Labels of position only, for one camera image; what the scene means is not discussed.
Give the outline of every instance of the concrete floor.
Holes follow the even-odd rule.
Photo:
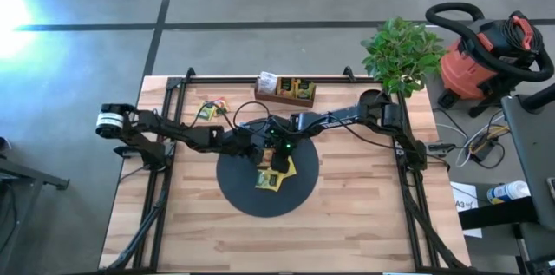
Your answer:
[[[476,3],[486,16],[501,19],[513,10],[530,18],[555,18],[555,0],[171,0],[169,23],[384,20],[391,16],[422,20],[427,7],[446,1]],[[10,24],[155,23],[161,0],[0,0],[0,29]],[[452,14],[453,18],[464,18]],[[539,27],[555,57],[555,28]],[[446,44],[456,35],[438,28]],[[363,72],[359,45],[375,29],[248,29],[166,31],[154,64],[155,75],[246,75],[261,70],[286,74],[337,74],[345,65]],[[121,159],[117,142],[94,133],[103,102],[135,103],[152,31],[2,32],[0,35],[0,135],[11,139],[10,158],[71,179],[65,192],[49,187],[34,218],[18,240],[13,274],[92,271],[98,266],[114,200]],[[525,83],[533,92],[545,83]],[[441,84],[431,82],[435,102]],[[449,113],[468,133],[485,125],[495,109],[474,120],[465,110]],[[450,124],[442,114],[436,120]],[[461,143],[440,129],[445,141]],[[494,170],[452,163],[452,180],[496,184],[522,179],[510,137],[507,155]],[[481,270],[516,271],[514,240],[503,229],[468,239],[473,264]],[[505,254],[492,259],[491,254]]]

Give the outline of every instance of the wire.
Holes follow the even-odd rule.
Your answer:
[[[453,117],[451,117],[451,115],[447,113],[447,111],[441,108],[434,108],[432,109],[432,111],[439,111],[443,113],[465,135],[465,138],[468,139],[468,134],[465,133],[464,129],[462,129],[459,124],[457,124],[457,122],[453,119]]]
[[[509,19],[507,19],[505,23],[503,23],[503,25],[501,26],[501,33],[505,37],[506,41],[519,52],[524,54],[529,54],[530,52],[537,54],[544,46],[543,37],[536,27],[534,27],[531,23],[528,24],[533,31],[532,41],[530,42],[530,49],[525,49],[522,46],[523,36],[519,36],[519,32],[517,31],[514,24],[513,16],[510,16]]]
[[[451,126],[448,126],[447,124],[441,124],[441,123],[436,123],[435,126],[436,126],[436,127],[442,127],[442,128],[449,128],[449,129],[452,129],[453,131],[458,132],[459,134],[461,134],[462,137],[465,138],[465,141],[468,140],[468,135],[467,135],[466,133],[464,133],[463,131],[459,130],[458,128],[453,128],[453,127],[451,127]]]
[[[488,140],[491,140],[491,139],[494,138],[495,135],[497,135],[499,132],[503,132],[503,131],[506,131],[506,130],[508,130],[508,129],[509,129],[509,127],[504,127],[504,128],[500,128],[500,129],[496,130],[496,131],[493,132],[493,133],[490,133],[490,134],[485,133],[485,134],[483,134],[483,135],[487,135],[487,139],[488,139]],[[478,142],[482,142],[482,141],[484,140],[483,138],[484,138],[484,136],[482,136],[482,137],[480,138],[480,140],[478,140]],[[471,154],[476,154],[476,153],[478,153],[483,147],[485,147],[486,144],[487,144],[487,141],[483,141],[482,144],[481,144],[478,148],[476,148],[476,149],[473,149],[473,144],[470,144],[470,146],[468,146],[468,150],[470,151]]]
[[[378,143],[378,142],[375,142],[375,141],[367,140],[367,139],[365,139],[364,137],[362,137],[361,135],[359,135],[357,132],[355,132],[355,131],[353,131],[351,128],[349,128],[349,126],[347,126],[347,125],[346,125],[345,123],[343,123],[341,120],[337,119],[337,117],[335,117],[335,116],[333,116],[333,115],[330,115],[330,118],[333,118],[333,119],[335,119],[337,122],[339,122],[339,124],[341,124],[342,127],[346,128],[346,129],[347,129],[349,132],[351,132],[357,139],[359,139],[359,140],[361,140],[361,141],[364,141],[364,142],[367,142],[368,144],[372,144],[372,145],[375,145],[375,146],[378,146],[378,147],[387,148],[387,149],[395,149],[395,150],[401,149],[402,151],[405,151],[405,152],[411,152],[411,153],[417,153],[417,154],[418,154],[418,152],[416,152],[415,150],[397,148],[397,147],[393,147],[393,146],[390,146],[390,145],[381,144],[381,143]],[[446,165],[449,165],[449,163],[447,163],[447,161],[443,160],[443,159],[440,158],[440,157],[434,156],[434,155],[432,155],[432,154],[426,154],[426,156],[435,158],[435,159],[437,159],[437,160],[442,161],[442,162],[445,163]]]
[[[262,102],[260,102],[260,101],[248,101],[248,102],[242,104],[241,106],[239,106],[239,108],[237,108],[237,110],[235,111],[235,115],[233,115],[233,126],[234,126],[235,128],[244,128],[244,129],[249,130],[249,131],[251,131],[251,132],[253,132],[253,133],[255,134],[255,133],[257,133],[257,132],[262,131],[262,129],[266,126],[266,122],[265,122],[265,123],[262,125],[262,127],[259,128],[258,130],[252,130],[252,129],[245,128],[245,127],[240,126],[240,125],[237,124],[237,114],[239,113],[239,111],[241,111],[241,108],[243,108],[243,107],[246,106],[246,105],[250,105],[250,104],[258,104],[258,105],[264,107],[264,109],[266,109],[266,122],[268,121],[268,119],[270,118],[270,110],[268,109],[268,106],[264,105],[264,104],[263,104]]]
[[[199,112],[197,112],[197,115],[195,115],[195,117],[194,117],[193,123],[191,123],[191,125],[189,125],[186,129],[194,127],[194,125],[197,123],[197,120],[199,119],[200,112],[202,112],[202,109],[204,109],[205,107],[208,107],[208,106],[216,107],[222,113],[225,120],[227,121],[227,124],[229,124],[230,128],[233,128],[232,122],[229,120],[229,118],[225,114],[225,110],[220,108],[214,101],[209,101],[209,102],[205,103],[204,105],[202,105],[202,107],[200,107]]]
[[[487,132],[489,133],[489,128],[492,126],[492,120],[493,117],[495,117],[496,115],[498,115],[499,113],[501,113],[503,111],[503,109],[500,109],[499,111],[497,111],[495,114],[492,115],[491,118],[489,118],[489,122],[487,123]]]
[[[497,142],[495,145],[499,145],[501,147],[501,157],[499,158],[499,160],[497,162],[495,162],[495,164],[492,165],[492,166],[485,166],[481,162],[475,161],[480,167],[491,170],[491,169],[496,168],[499,164],[501,164],[501,162],[505,158],[505,146],[503,146],[503,144],[501,144],[500,142]]]
[[[474,198],[474,199],[476,199],[476,200],[478,200],[478,201],[482,201],[482,202],[487,202],[487,203],[489,203],[489,200],[483,200],[483,199],[480,199],[480,198],[478,198],[478,197],[476,197],[476,196],[473,196],[472,194],[467,193],[467,192],[463,191],[462,189],[459,189],[459,188],[457,188],[457,187],[454,187],[453,184],[451,184],[451,188],[453,188],[454,190],[457,190],[457,191],[459,191],[459,192],[461,192],[461,193],[464,193],[465,195],[468,195],[468,196],[470,196],[470,197],[472,197],[472,198]]]
[[[493,123],[503,119],[505,117],[505,115],[500,115],[497,118],[493,118],[495,115],[492,116],[492,118],[490,119],[489,123],[487,123],[487,125],[485,125],[483,128],[481,128],[478,132],[476,132],[476,134],[474,134],[466,143],[463,147],[468,147],[468,145],[470,145],[470,143],[478,136],[480,135],[480,133],[482,133],[483,130],[485,130],[486,128],[489,128]],[[459,160],[460,160],[460,156],[462,155],[462,153],[464,153],[464,150],[459,151],[459,154],[457,155],[457,160],[455,161],[455,166],[457,167],[464,167],[468,161],[470,160],[470,153],[468,153],[467,158],[464,160],[464,162],[462,162],[462,164],[459,164]]]
[[[296,132],[291,132],[291,131],[287,130],[287,128],[284,128],[281,124],[279,124],[279,122],[276,120],[276,118],[274,118],[273,116],[270,118],[270,120],[272,120],[272,121],[276,124],[276,126],[277,126],[278,128],[280,128],[282,131],[284,131],[284,132],[287,133],[288,135],[299,135],[299,134],[303,134],[303,133],[306,132],[309,128],[312,128],[315,124],[318,124],[319,122],[324,121],[324,120],[326,120],[326,119],[328,119],[328,117],[319,118],[319,119],[317,119],[317,120],[314,120],[314,121],[313,121],[311,124],[309,124],[306,128],[303,128],[302,130],[298,130],[298,131],[296,131]]]
[[[121,181],[122,181],[123,179],[127,178],[128,176],[131,176],[131,175],[133,175],[133,174],[136,174],[136,173],[139,172],[140,170],[148,169],[149,167],[150,167],[149,165],[144,165],[144,166],[139,167],[138,169],[134,170],[133,172],[130,172],[130,173],[128,173],[128,174],[123,175],[123,176],[120,178],[120,181],[119,181],[118,183],[121,183]]]
[[[6,238],[6,240],[3,242],[2,246],[0,247],[0,253],[2,253],[2,251],[10,242],[11,236],[14,234],[14,231],[16,230],[16,227],[17,227],[16,193],[14,193],[14,188],[11,186],[11,184],[6,184],[6,186],[9,188],[10,194],[11,194],[11,208],[14,213],[14,225],[11,228],[10,233],[8,234],[8,238]],[[7,217],[8,217],[8,213],[6,213],[6,216],[4,217],[2,225]]]
[[[476,104],[475,107],[478,106],[478,105],[480,105],[481,108],[482,108],[482,107],[483,107],[483,108],[488,108],[488,107],[501,107],[501,103],[500,103],[500,102],[492,102],[492,103],[483,104],[483,105],[482,105],[481,103],[479,103],[479,104]],[[449,111],[453,111],[453,110],[468,110],[468,105],[461,106],[461,107],[448,108],[447,110],[449,110]]]

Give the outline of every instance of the shop vacuum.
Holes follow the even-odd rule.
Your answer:
[[[437,15],[450,10],[466,12],[473,22],[466,26]],[[542,82],[553,75],[541,33],[520,11],[505,21],[494,21],[472,4],[441,3],[426,11],[426,19],[460,35],[441,58],[445,90],[438,103],[444,108],[459,99],[481,100],[468,112],[475,118],[489,106],[500,106],[501,97],[520,82]],[[534,61],[539,71],[530,69]]]

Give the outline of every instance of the black hose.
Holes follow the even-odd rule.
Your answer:
[[[439,12],[448,10],[464,11],[470,14],[473,19],[475,17],[480,18],[480,16],[481,18],[483,18],[484,15],[480,11],[480,9],[478,9],[478,7],[469,3],[441,3],[430,7],[430,9],[426,11],[426,19],[429,22],[437,24],[442,28],[449,29],[460,35],[464,40],[470,41],[474,45],[473,55],[480,62],[482,62],[485,67],[527,82],[542,82],[553,76],[553,63],[545,52],[545,49],[540,50],[540,52],[536,56],[536,60],[539,66],[538,72],[527,69],[520,69],[506,62],[502,62],[501,60],[490,54],[489,51],[487,51],[487,49],[478,39],[478,36],[467,26],[462,23],[458,23],[456,21],[436,15]]]

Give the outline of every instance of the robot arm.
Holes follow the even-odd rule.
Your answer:
[[[131,121],[130,115],[137,120]],[[225,132],[222,126],[189,127],[162,118],[154,111],[138,110],[128,104],[102,104],[96,122],[96,133],[106,139],[118,139],[136,148],[145,165],[161,169],[169,163],[166,146],[150,141],[143,133],[151,132],[169,139],[182,141],[201,153],[257,155],[251,144],[251,133],[244,129]]]
[[[305,112],[294,114],[287,121],[271,115],[266,122],[265,147],[275,149],[271,167],[280,172],[289,169],[288,157],[302,139],[316,136],[328,128],[362,124],[378,134],[393,136],[406,152],[407,163],[413,169],[426,168],[426,147],[415,140],[403,123],[403,112],[380,91],[363,93],[359,102],[325,114]],[[247,128],[232,128],[224,131],[222,126],[189,127],[160,117],[154,111],[138,110],[128,104],[103,104],[96,124],[96,133],[107,139],[119,139],[135,148],[145,165],[161,169],[169,163],[166,146],[150,141],[142,133],[182,141],[200,153],[245,155],[255,163],[260,162],[263,149],[252,144],[253,132]]]
[[[378,90],[364,92],[359,102],[348,108],[341,108],[324,114],[305,112],[294,114],[289,119],[289,131],[279,135],[293,146],[283,148],[276,146],[276,150],[294,148],[303,138],[310,138],[322,133],[326,129],[361,124],[375,133],[392,136],[398,142],[400,149],[405,150],[407,164],[413,169],[424,170],[427,167],[426,146],[412,135],[404,123],[402,108],[382,95]],[[282,128],[276,128],[279,121],[271,121],[269,129],[280,134]]]

